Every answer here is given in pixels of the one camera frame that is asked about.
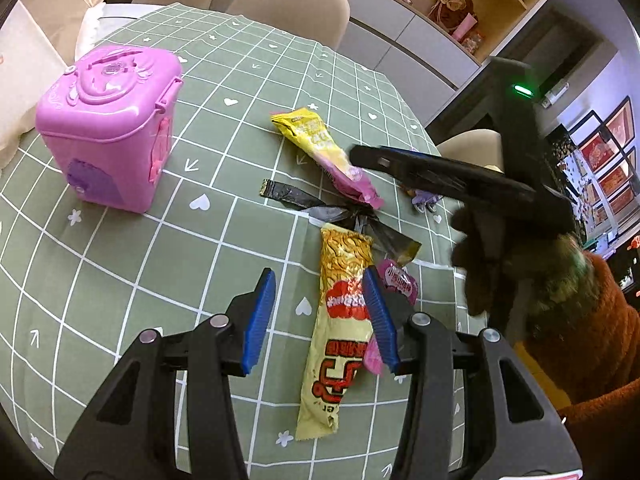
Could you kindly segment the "orange fleece sleeve forearm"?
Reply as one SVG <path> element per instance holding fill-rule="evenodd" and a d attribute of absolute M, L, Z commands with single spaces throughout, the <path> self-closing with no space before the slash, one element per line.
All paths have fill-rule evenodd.
<path fill-rule="evenodd" d="M 588 479 L 639 475 L 639 313 L 604 259 L 569 235 L 525 256 L 524 347 L 570 403 L 559 411 Z"/>

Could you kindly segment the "black gloved right hand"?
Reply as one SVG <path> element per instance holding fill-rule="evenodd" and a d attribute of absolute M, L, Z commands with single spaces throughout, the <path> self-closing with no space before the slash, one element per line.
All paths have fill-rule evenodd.
<path fill-rule="evenodd" d="M 465 272 L 469 312 L 473 316 L 486 313 L 490 322 L 506 320 L 520 276 L 506 235 L 506 220 L 466 205 L 454 213 L 451 225 L 463 234 L 463 240 L 454 245 L 451 262 Z"/>

